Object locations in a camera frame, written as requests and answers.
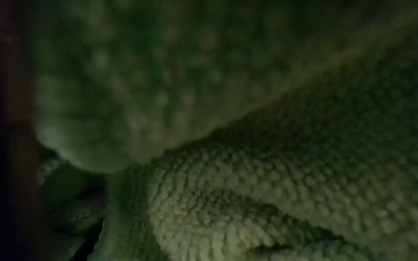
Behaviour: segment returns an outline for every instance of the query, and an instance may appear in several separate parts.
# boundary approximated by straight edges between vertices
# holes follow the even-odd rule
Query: bumpy fabric texture
[[[34,4],[38,138],[106,173],[89,260],[418,260],[418,1],[239,5]]]

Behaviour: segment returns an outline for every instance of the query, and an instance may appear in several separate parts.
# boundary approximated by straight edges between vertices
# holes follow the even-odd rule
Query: crumpled blanket
[[[418,1],[34,1],[29,32],[39,141],[106,180],[90,261],[418,260]]]

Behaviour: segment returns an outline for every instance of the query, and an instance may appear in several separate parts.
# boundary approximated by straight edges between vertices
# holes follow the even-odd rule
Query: textured fabric
[[[38,138],[107,173],[89,260],[418,260],[418,1],[145,3],[34,16]]]

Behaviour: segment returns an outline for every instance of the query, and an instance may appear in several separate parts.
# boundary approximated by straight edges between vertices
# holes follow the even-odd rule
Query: green-tinted blanket
[[[418,260],[418,1],[33,2],[90,261]]]

